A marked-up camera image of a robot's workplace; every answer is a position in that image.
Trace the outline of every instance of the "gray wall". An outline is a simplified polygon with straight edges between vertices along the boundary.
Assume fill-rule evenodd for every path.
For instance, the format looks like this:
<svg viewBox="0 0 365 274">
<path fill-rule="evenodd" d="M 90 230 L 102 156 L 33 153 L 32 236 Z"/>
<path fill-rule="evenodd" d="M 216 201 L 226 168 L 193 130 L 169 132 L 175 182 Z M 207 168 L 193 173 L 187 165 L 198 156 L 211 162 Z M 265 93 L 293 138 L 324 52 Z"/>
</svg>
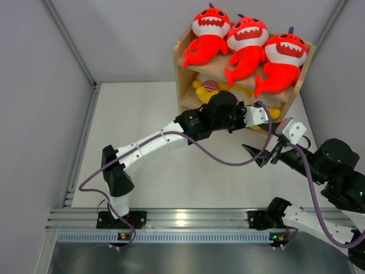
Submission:
<svg viewBox="0 0 365 274">
<path fill-rule="evenodd" d="M 91 88 L 39 0 L 0 8 L 0 273 L 31 273 Z"/>
<path fill-rule="evenodd" d="M 172 49 L 209 1 L 52 0 L 96 80 L 173 80 Z M 261 18 L 273 31 L 315 41 L 337 0 L 215 0 L 232 20 Z"/>
<path fill-rule="evenodd" d="M 320 143 L 347 142 L 365 174 L 365 1 L 351 0 L 309 69 L 302 97 Z"/>
</svg>

